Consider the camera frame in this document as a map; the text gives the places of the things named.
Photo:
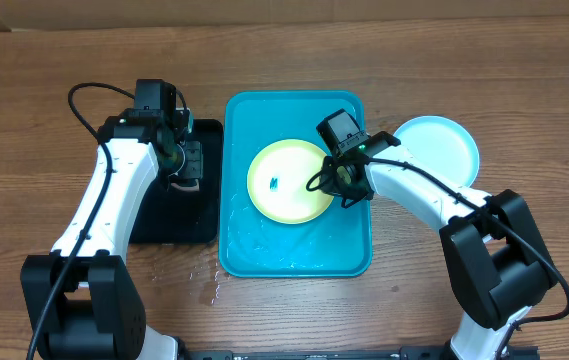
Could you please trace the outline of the yellow-rimmed plate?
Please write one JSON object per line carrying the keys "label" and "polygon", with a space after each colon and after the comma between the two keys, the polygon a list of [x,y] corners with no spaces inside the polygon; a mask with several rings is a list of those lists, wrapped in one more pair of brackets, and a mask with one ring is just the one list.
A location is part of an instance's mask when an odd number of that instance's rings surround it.
{"label": "yellow-rimmed plate", "polygon": [[320,216],[333,196],[306,185],[318,173],[326,153],[317,145],[285,139],[262,149],[247,174],[253,205],[267,218],[283,224],[301,224]]}

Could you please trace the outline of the light blue plate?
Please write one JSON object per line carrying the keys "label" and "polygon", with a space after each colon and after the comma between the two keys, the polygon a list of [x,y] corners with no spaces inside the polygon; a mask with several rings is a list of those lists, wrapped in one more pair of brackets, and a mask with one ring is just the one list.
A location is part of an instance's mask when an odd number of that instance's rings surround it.
{"label": "light blue plate", "polygon": [[480,152],[470,133],[455,121],[435,115],[413,118],[393,134],[430,169],[471,187],[480,170]]}

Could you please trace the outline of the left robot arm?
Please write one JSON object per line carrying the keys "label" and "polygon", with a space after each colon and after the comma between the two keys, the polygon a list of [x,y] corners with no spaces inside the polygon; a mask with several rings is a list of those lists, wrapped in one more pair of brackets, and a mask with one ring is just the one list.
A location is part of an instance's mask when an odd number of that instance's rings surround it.
{"label": "left robot arm", "polygon": [[44,359],[180,359],[180,341],[152,329],[126,267],[147,190],[185,163],[188,116],[133,110],[108,118],[92,178],[47,255],[25,259],[20,281],[33,335],[27,356]]}

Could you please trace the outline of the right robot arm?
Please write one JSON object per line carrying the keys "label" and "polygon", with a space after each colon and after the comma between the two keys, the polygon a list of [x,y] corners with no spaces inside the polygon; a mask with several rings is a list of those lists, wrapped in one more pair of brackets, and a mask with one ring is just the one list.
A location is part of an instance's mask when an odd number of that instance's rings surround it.
{"label": "right robot arm", "polygon": [[503,359],[513,332],[558,282],[525,201],[490,195],[430,170],[386,132],[320,133],[330,154],[307,183],[345,208],[379,195],[438,232],[454,295],[464,311],[447,357]]}

